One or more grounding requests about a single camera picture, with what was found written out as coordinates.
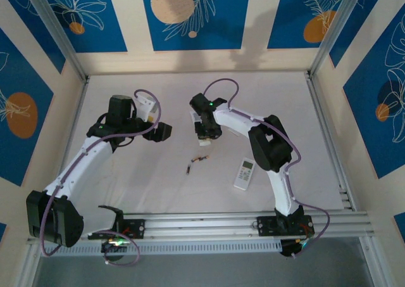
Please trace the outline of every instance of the white table surface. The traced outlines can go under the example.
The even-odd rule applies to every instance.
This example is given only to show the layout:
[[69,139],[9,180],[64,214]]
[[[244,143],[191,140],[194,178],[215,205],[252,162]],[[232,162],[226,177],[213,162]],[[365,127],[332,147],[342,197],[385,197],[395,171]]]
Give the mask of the white table surface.
[[[162,143],[142,137],[115,151],[89,181],[80,203],[107,204],[126,213],[248,212],[273,210],[275,200],[266,173],[256,166],[247,191],[233,186],[240,162],[253,159],[249,140],[223,127],[223,135],[208,147],[199,147],[191,122],[190,99],[213,80],[231,77],[240,92],[233,106],[255,115],[279,117],[302,153],[302,162],[290,170],[295,195],[308,204],[342,209],[339,182],[329,159],[302,72],[227,72],[145,75],[100,75],[90,78],[68,159],[83,144],[97,118],[107,112],[114,94],[133,96],[136,89],[152,91],[162,106],[161,121],[173,127]],[[229,99],[231,82],[215,84],[207,97]],[[190,159],[209,155],[193,164]]]

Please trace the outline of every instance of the beige wall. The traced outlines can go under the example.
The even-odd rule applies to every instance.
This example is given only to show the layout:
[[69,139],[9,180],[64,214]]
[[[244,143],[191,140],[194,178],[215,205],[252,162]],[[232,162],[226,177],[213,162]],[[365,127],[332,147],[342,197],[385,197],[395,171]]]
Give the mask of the beige wall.
[[403,286],[405,279],[405,246],[393,216],[405,211],[405,166],[377,179],[342,88],[404,3],[405,0],[379,0],[337,68],[333,69],[330,60],[326,60],[318,77],[351,188],[360,209],[370,215],[398,286]]
[[69,64],[59,74],[9,2],[0,3],[1,29],[54,93],[22,186],[0,178],[0,222],[7,224],[0,244],[0,285],[6,287],[13,284],[29,237],[25,199],[58,172],[82,84]]

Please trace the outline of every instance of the metal frame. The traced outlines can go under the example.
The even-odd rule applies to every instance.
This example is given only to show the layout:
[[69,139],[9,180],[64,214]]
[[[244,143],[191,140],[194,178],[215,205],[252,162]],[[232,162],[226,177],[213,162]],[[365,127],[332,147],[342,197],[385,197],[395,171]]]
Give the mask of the metal frame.
[[358,0],[342,0],[335,18],[330,24],[325,37],[323,38],[319,50],[314,58],[314,61],[309,68],[310,76],[316,75],[320,69],[322,63],[325,61],[325,58],[329,56],[329,52],[332,49],[332,46],[335,44],[338,36],[342,32],[344,25],[346,24],[347,19],[350,17],[356,3]]
[[86,81],[87,76],[84,72],[83,66],[80,64],[77,58],[76,51],[70,43],[68,36],[62,28],[62,25],[56,18],[56,15],[54,14],[48,1],[30,0],[30,2],[32,3],[32,6],[35,8],[35,10],[38,12],[40,19],[42,20],[42,22],[44,22],[46,29],[51,34],[56,45],[58,45],[63,56],[65,56],[66,60],[68,60],[72,64],[77,77],[79,77],[79,79],[81,79],[83,82]]
[[[76,52],[67,38],[65,31],[54,15],[50,5],[46,0],[30,0],[34,8],[37,10],[41,20],[44,22],[53,39],[61,49],[63,55],[72,64],[75,73],[84,81],[84,87],[78,102],[73,125],[66,145],[65,154],[61,166],[64,166],[68,156],[68,150],[72,143],[72,138],[77,125],[77,120],[84,102],[87,91],[88,77],[86,76],[83,66],[80,64]],[[323,42],[320,45],[319,52],[316,55],[314,62],[311,65],[306,80],[310,91],[313,105],[318,116],[318,121],[322,129],[325,144],[328,150],[330,159],[335,167],[335,173],[340,183],[340,193],[344,208],[348,210],[332,210],[331,225],[324,234],[324,237],[359,237],[363,252],[376,286],[393,286],[387,263],[384,260],[383,252],[374,237],[373,228],[366,212],[360,212],[359,205],[353,192],[349,187],[349,181],[344,173],[344,166],[339,159],[339,150],[335,145],[334,128],[328,108],[323,100],[317,71],[321,64],[327,58],[333,44],[341,33],[349,15],[351,14],[357,0],[343,0],[338,13],[334,18]],[[308,214],[313,217],[315,230],[320,231],[326,223],[326,216],[320,212],[308,211]],[[225,214],[126,214],[127,219],[143,218],[146,219],[146,230],[144,240],[138,241],[141,248],[145,248],[142,252],[145,254],[149,249],[156,254],[164,254],[169,251],[177,243],[192,245],[188,248],[205,248],[193,247],[201,244],[212,245],[213,243],[225,244],[227,247],[222,251],[215,253],[228,253],[227,250],[242,250],[241,252],[257,252],[259,249],[254,249],[253,244],[276,244],[270,247],[262,247],[259,252],[272,251],[278,248],[278,238],[263,238],[258,236],[258,230],[253,228],[252,224],[257,216],[274,215],[274,212],[248,212],[248,213],[225,213]],[[34,281],[36,268],[41,257],[39,245],[36,239],[29,240],[26,244],[26,260],[21,265],[20,276],[15,283],[15,286],[31,286]],[[85,239],[78,243],[77,248],[95,248],[99,246],[99,241],[87,241]],[[65,250],[66,252],[59,253],[70,256],[80,256],[83,254],[99,255],[94,249],[85,252],[87,249]],[[192,254],[207,253],[205,249],[191,250]],[[129,250],[128,254],[134,254],[133,250]]]

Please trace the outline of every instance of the orange circle pattern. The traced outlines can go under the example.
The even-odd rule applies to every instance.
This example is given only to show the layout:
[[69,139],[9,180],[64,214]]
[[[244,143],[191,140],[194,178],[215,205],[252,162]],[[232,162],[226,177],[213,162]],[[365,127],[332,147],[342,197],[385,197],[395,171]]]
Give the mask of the orange circle pattern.
[[21,139],[28,139],[34,134],[38,122],[38,109],[34,99],[25,92],[15,92],[8,98],[8,102],[22,108],[29,106],[25,112],[27,115],[13,113],[6,116],[10,131]]
[[375,110],[375,115],[377,116],[377,119],[379,119],[379,121],[386,121],[390,115],[390,109],[388,105],[385,105],[383,103],[378,105],[377,109]]
[[309,43],[319,43],[322,42],[323,38],[325,37],[326,31],[323,28],[322,17],[327,16],[329,14],[329,19],[326,24],[327,29],[329,28],[333,18],[335,18],[336,11],[326,11],[322,14],[322,16],[316,16],[308,24],[305,26],[304,29],[304,39],[306,42]]
[[80,23],[77,22],[71,22],[71,24],[69,24],[69,29],[77,35],[81,35],[84,34],[84,26]]

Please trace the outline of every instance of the robotic arm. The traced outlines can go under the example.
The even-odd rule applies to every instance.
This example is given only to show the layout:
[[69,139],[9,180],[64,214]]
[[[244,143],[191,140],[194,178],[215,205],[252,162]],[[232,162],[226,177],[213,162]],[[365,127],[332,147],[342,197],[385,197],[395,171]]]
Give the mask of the robotic arm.
[[208,100],[205,95],[195,95],[190,106],[200,116],[201,122],[195,122],[199,139],[217,139],[222,135],[221,126],[229,127],[247,137],[250,141],[256,163],[266,171],[275,195],[276,217],[267,221],[269,233],[264,236],[305,235],[311,217],[292,197],[285,180],[284,168],[291,161],[292,147],[277,132],[258,121],[270,124],[285,136],[280,120],[274,116],[254,117],[236,108],[229,108],[227,101],[217,98]]
[[[76,154],[66,169],[48,185],[43,192],[32,191],[27,197],[27,213],[30,234],[38,238],[41,229],[41,220],[50,194],[56,187],[61,187],[55,195],[50,212],[46,218],[44,238],[59,245],[71,247],[81,235],[112,229],[120,232],[123,212],[108,206],[99,208],[79,209],[78,201],[85,188],[91,187],[91,176],[97,174],[103,163],[116,151],[134,140],[130,134],[148,130],[153,123],[149,122],[149,114],[154,111],[155,101],[141,95],[136,97],[139,104],[131,97],[114,95],[109,100],[108,113],[101,115],[97,122],[87,132],[80,151]],[[171,135],[171,126],[159,122],[157,128],[143,134],[147,140],[160,142]],[[125,138],[128,144],[120,145]]]

